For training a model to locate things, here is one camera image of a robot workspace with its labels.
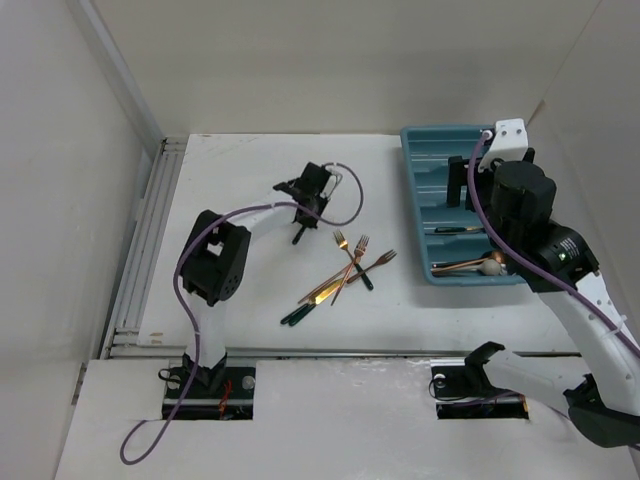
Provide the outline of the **blue plastic cutlery tray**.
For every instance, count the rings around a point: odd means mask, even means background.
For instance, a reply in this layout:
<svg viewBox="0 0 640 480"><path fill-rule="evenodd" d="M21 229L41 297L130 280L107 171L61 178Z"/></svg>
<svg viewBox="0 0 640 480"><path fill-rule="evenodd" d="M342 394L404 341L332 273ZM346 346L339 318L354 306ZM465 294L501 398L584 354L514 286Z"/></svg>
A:
<svg viewBox="0 0 640 480"><path fill-rule="evenodd" d="M437 234L438 228L467 228L481 225L475 212L465 208L466 189L461 189L460 205L446 204L449 159L468 159L481 132L488 125L435 125L405 127L400 138L409 181L415 230L422 272L436 286L511 286L523 284L517 275L486 276L478 272L433 275L439 263L477 259L493 250L483 231L478 233Z"/></svg>

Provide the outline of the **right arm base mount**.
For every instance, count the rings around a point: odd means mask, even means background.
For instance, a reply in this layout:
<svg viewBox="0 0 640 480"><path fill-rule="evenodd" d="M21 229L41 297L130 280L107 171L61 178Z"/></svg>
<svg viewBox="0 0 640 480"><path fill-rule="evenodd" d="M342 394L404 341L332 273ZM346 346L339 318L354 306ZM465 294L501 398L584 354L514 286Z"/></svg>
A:
<svg viewBox="0 0 640 480"><path fill-rule="evenodd" d="M464 358L432 360L428 391L438 420L528 420L525 397L490 384L483 367L504 346L487 342Z"/></svg>

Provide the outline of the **gold fork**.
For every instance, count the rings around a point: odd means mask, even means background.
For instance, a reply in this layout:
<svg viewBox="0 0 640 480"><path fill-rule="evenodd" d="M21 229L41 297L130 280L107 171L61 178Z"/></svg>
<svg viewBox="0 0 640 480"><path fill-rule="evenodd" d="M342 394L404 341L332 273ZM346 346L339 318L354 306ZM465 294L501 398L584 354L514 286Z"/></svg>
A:
<svg viewBox="0 0 640 480"><path fill-rule="evenodd" d="M345 239L345 237L342 234L342 232L340 230L335 230L333 232L333 235L334 235L334 239L335 239L336 244L338 245L338 247L349 256L350 260L353 260L354 259L354 255L350 252L348 242ZM369 291L373 291L374 290L374 285L373 285L372 281L370 280L370 278L368 277L367 274L363 274L361 276L361 279L362 279L364 285L366 286L366 288Z"/></svg>

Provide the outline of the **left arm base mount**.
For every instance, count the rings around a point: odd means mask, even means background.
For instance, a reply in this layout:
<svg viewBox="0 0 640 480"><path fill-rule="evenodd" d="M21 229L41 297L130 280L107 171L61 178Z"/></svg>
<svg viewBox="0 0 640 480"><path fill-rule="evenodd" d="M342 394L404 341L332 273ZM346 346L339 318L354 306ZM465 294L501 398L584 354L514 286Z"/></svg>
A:
<svg viewBox="0 0 640 480"><path fill-rule="evenodd" d="M190 370L183 366L163 368L158 377L165 383L162 418L170 416ZM254 366L225 366L210 377L205 384L202 377L191 384L185 399L180 404L175 420L252 420L254 413L254 393L256 368Z"/></svg>

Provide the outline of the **white plastic spoon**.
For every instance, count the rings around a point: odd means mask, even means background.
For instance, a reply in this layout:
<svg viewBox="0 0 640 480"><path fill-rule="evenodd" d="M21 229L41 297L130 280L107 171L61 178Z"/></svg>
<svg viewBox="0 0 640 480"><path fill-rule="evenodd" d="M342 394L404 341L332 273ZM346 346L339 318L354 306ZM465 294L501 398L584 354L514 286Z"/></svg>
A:
<svg viewBox="0 0 640 480"><path fill-rule="evenodd" d="M484 276L500 276L503 274L503 265L494 259L487 259L476 264L434 268L432 273L434 275L479 273Z"/></svg>

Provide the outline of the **copper spoon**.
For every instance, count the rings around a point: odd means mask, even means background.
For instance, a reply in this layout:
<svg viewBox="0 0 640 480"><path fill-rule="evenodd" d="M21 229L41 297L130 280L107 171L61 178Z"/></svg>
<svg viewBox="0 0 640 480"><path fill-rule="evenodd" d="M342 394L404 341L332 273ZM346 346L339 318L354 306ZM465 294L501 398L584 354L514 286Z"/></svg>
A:
<svg viewBox="0 0 640 480"><path fill-rule="evenodd" d="M503 252L492 251L488 255L482 256L478 259L447 264L434 264L431 268L431 272L439 273L451 270L478 271L483 269L483 264L485 264L486 262L489 262L490 264L495 263L499 266L499 269L502 270L506 265L506 259L507 257Z"/></svg>

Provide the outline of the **rose copper fork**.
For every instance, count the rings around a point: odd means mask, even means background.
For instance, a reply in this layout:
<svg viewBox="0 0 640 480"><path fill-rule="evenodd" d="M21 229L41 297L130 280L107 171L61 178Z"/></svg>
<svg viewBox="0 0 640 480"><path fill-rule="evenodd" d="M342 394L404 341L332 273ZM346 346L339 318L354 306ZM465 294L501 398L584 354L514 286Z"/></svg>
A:
<svg viewBox="0 0 640 480"><path fill-rule="evenodd" d="M331 305L334 305L338 296L340 295L341 290L343 289L345 283L347 282L351 271L354 269L354 267L359 263L361 257L365 254L366 252L366 248L368 246L369 243L369 236L368 235L362 235L359 239L359 241L357 242L357 244L355 245L354 251L351 252L354 255L354 259L350 260L348 269L346 271L346 273L344 274L344 276L341 279L341 284L338 287L338 289L335 291L334 295L333 295L333 299L331 301Z"/></svg>

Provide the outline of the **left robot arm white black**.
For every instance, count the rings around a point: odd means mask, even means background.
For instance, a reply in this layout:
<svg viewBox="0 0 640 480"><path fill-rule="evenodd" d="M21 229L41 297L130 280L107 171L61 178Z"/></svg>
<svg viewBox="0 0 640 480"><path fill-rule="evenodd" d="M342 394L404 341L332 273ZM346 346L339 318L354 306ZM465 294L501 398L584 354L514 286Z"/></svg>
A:
<svg viewBox="0 0 640 480"><path fill-rule="evenodd" d="M226 214L204 210L197 216L172 283L193 329L182 369L186 383L201 396L213 396L223 387L227 353L223 335L216 331L223 321L213 318L212 309L239 289L249 247L288 224L298 226L292 240L298 244L307 231L318 227L340 180L328 167L309 162L298 177L277 183L253 205Z"/></svg>

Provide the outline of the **aluminium rail frame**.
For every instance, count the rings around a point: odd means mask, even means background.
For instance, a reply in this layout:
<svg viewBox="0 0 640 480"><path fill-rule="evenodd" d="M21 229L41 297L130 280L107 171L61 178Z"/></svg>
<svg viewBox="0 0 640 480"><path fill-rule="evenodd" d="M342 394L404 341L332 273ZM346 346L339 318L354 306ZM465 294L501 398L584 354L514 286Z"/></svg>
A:
<svg viewBox="0 0 640 480"><path fill-rule="evenodd" d="M97 354L100 360L177 354L175 347L164 345L158 337L150 341L138 337L187 141L186 137L168 137L161 142L143 196L134 207L133 236L115 284Z"/></svg>

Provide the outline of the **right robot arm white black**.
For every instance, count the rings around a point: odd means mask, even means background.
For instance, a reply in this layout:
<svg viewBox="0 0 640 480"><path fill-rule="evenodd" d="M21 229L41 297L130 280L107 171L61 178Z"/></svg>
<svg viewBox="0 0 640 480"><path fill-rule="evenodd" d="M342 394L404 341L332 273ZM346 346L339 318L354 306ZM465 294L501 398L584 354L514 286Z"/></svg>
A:
<svg viewBox="0 0 640 480"><path fill-rule="evenodd" d="M551 218L556 184L534 163L449 160L449 192L467 188L474 211L508 271L522 277L578 348L586 373L553 370L504 345L486 342L464 360L465 394L512 391L566 416L592 443L639 446L639 343L609 304L599 263L584 238Z"/></svg>

